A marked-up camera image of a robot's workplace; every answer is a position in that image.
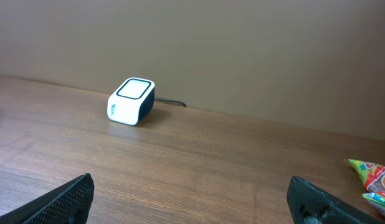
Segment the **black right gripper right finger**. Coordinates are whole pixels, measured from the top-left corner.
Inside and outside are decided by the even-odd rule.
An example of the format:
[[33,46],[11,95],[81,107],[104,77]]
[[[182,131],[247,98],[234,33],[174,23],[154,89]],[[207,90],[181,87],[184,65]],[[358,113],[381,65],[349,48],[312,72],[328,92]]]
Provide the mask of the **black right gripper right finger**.
[[287,203],[294,224],[383,224],[299,176],[290,180]]

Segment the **Haribo gummy bag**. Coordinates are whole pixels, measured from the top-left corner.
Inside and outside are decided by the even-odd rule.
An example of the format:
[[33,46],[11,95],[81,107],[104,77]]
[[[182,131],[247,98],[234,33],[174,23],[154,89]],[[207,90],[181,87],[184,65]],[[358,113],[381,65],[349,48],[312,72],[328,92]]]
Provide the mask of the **Haribo gummy bag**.
[[385,166],[354,159],[348,159],[347,162],[367,190],[362,197],[385,217]]

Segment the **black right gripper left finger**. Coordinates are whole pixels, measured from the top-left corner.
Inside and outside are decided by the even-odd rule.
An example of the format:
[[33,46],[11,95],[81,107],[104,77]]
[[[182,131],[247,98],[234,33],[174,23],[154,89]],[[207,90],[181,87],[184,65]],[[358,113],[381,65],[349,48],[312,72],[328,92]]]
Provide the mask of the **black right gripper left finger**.
[[89,173],[0,216],[2,224],[86,224],[95,186]]

